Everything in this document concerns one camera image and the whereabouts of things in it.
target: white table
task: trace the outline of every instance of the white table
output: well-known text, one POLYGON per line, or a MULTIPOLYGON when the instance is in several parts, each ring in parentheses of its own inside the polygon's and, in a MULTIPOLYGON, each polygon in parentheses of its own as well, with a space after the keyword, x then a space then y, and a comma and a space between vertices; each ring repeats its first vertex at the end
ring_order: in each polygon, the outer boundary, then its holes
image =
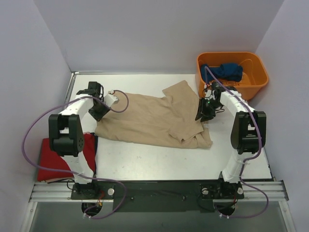
MULTIPOLYGON (((182 80, 197 93, 194 74, 77 75, 72 89, 75 94, 97 81, 110 89, 163 97, 162 90, 182 80)), ((198 180, 217 179, 226 166, 233 147, 230 133, 234 119, 226 110, 209 121, 213 145, 210 149, 178 149, 98 139, 97 177, 117 180, 198 180)), ((94 132, 96 121, 87 113, 83 131, 94 132)), ((244 179, 272 178, 265 152, 250 161, 244 179)))

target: folded garment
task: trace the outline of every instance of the folded garment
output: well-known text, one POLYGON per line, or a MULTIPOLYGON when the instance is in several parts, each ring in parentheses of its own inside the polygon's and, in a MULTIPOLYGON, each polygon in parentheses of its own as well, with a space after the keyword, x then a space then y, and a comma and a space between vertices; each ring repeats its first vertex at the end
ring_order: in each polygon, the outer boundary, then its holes
MULTIPOLYGON (((130 94, 130 104, 123 113, 109 111, 97 124, 99 137, 130 143, 177 148, 209 148, 212 141, 207 128, 195 121, 199 98, 181 81, 163 90, 166 97, 156 98, 130 94)), ((119 102, 112 107, 121 110, 126 99, 116 93, 119 102)))
MULTIPOLYGON (((203 81, 208 84, 210 81, 213 80, 213 77, 209 72, 207 72, 207 77, 205 76, 205 67, 208 67, 208 65, 203 64, 200 68, 200 71, 203 81)), ((219 67, 211 67, 209 69, 216 78, 236 82, 239 82, 242 79, 243 68, 235 63, 221 64, 219 67)))
MULTIPOLYGON (((96 152, 98 146, 98 137, 94 134, 84 134, 83 153, 85 159, 94 173, 96 172, 96 152)), ((49 148, 49 139, 43 139, 40 157, 40 166, 45 168, 54 168, 62 170, 70 170, 67 163, 55 152, 49 148)), ((43 169, 38 171, 38 181, 60 180, 72 178, 73 174, 63 172, 52 172, 43 169)))

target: beige cloth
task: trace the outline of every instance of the beige cloth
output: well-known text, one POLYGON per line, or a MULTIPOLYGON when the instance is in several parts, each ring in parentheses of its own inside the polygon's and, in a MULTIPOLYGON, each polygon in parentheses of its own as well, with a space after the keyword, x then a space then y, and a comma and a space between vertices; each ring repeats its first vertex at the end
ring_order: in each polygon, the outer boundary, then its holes
MULTIPOLYGON (((109 111, 95 130, 102 138, 129 143, 176 148, 209 148, 212 141, 207 128, 195 121, 198 96, 181 81, 163 90, 166 97, 156 98, 128 93, 129 107, 123 113, 109 111)), ((126 98, 116 92, 122 110, 126 98)))

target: orange basket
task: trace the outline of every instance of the orange basket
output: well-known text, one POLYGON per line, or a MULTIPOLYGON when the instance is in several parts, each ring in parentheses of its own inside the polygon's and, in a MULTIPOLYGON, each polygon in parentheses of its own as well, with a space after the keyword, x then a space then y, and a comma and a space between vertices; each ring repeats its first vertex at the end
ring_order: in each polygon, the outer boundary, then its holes
POLYGON ((224 63, 236 63, 243 67, 240 82, 220 79, 225 86, 234 86, 244 100, 252 99, 257 92, 268 83, 268 75, 261 59, 251 52, 205 52, 197 57, 196 82, 198 95, 205 97, 205 82, 202 79, 200 67, 208 64, 209 67, 218 67, 224 63))

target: gray floor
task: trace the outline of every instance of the gray floor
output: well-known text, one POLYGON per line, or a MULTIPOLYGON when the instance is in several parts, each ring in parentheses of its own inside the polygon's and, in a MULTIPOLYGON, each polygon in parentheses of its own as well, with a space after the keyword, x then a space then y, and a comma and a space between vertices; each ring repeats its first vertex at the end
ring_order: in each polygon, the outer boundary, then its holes
MULTIPOLYGON (((250 215, 261 210, 265 203, 239 202, 235 215, 250 215)), ((111 204, 103 206, 109 211, 111 204)), ((217 213, 199 211, 181 213, 115 213, 102 220, 83 219, 80 203, 38 203, 31 232, 118 232, 118 231, 229 231, 284 232, 280 207, 271 202, 269 209, 251 219, 220 219, 217 213)))

